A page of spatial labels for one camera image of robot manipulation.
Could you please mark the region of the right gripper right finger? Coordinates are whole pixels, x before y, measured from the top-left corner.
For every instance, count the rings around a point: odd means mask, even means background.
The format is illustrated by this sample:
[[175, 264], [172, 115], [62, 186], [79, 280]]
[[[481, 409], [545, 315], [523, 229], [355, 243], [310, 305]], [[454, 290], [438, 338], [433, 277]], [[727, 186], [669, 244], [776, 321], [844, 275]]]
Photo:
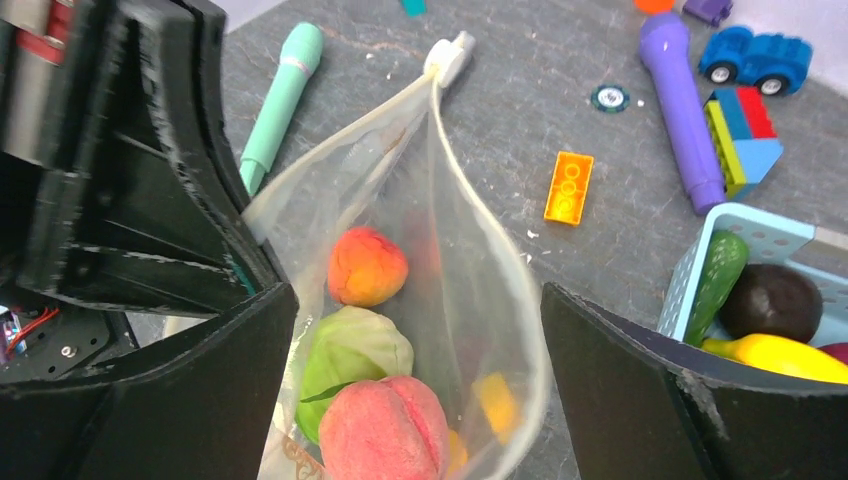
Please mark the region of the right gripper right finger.
[[843, 479], [847, 389], [735, 363], [555, 283], [542, 324], [585, 479]]

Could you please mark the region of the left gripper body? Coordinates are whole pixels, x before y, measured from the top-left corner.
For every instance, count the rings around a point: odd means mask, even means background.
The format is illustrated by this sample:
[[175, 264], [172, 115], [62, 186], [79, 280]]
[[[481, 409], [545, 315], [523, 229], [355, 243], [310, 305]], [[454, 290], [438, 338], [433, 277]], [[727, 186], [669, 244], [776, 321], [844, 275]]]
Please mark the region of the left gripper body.
[[110, 311], [196, 313], [199, 209], [165, 128], [197, 125], [195, 1], [1, 5], [1, 380], [134, 347]]

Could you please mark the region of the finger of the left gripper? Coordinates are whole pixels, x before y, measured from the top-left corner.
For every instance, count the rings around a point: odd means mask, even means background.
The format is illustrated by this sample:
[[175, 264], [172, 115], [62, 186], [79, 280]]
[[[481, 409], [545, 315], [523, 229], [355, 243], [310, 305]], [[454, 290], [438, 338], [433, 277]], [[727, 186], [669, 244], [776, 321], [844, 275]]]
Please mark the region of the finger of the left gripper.
[[224, 131], [225, 13], [112, 1], [99, 93], [99, 303], [206, 316], [279, 279]]

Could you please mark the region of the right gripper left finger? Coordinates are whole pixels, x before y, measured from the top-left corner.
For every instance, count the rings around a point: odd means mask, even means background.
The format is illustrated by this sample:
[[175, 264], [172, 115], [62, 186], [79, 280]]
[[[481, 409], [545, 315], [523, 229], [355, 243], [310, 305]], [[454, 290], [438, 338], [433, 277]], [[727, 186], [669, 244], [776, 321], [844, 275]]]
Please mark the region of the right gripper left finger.
[[253, 479], [298, 301], [279, 283], [81, 376], [1, 389], [5, 479]]

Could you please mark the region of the yellow banana bunch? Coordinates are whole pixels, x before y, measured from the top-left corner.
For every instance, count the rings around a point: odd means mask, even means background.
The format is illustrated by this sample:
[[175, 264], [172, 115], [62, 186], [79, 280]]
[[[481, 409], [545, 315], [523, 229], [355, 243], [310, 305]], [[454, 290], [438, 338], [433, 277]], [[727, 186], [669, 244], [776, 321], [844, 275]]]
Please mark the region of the yellow banana bunch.
[[707, 338], [711, 354], [772, 373], [826, 383], [847, 384], [847, 365], [829, 354], [788, 338], [749, 334], [736, 340]]

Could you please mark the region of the green cabbage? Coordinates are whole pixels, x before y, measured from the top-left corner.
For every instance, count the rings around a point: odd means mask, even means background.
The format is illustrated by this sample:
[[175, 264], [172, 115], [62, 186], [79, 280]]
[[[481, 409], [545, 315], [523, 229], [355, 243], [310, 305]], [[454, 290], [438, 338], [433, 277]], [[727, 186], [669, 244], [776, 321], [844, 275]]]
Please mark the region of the green cabbage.
[[414, 364], [410, 341], [388, 317], [345, 306], [318, 322], [300, 385], [295, 420], [304, 436], [319, 442], [319, 425], [342, 384], [409, 375]]

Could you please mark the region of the light blue plastic basket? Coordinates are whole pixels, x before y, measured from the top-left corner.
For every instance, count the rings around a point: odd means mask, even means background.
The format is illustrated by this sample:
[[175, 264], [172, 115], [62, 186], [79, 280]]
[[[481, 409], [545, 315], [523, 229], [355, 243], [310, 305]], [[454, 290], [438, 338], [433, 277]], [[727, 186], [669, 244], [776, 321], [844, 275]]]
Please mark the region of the light blue plastic basket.
[[677, 262], [657, 327], [660, 334], [683, 339], [715, 230], [739, 235], [751, 261], [784, 264], [813, 280], [823, 296], [824, 312], [812, 345], [847, 340], [847, 235], [733, 202], [709, 212], [699, 236]]

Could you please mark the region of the clear dotted zip bag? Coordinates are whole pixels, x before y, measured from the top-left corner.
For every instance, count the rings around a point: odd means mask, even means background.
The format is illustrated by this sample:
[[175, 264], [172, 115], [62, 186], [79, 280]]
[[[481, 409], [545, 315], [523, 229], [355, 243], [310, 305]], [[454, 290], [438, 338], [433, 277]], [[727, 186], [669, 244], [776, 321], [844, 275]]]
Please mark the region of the clear dotted zip bag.
[[407, 281], [379, 311], [410, 341], [413, 373], [439, 397], [450, 428], [472, 412], [472, 384], [492, 373], [505, 377], [518, 402], [509, 443], [472, 453], [450, 478], [509, 477], [540, 431], [551, 372], [539, 287], [466, 179], [441, 117], [443, 93], [474, 44], [465, 32], [438, 41], [418, 79], [293, 162], [244, 212], [300, 303], [263, 479], [324, 477], [295, 409], [317, 323], [337, 307], [326, 289], [332, 248], [358, 225], [376, 228], [406, 255]]

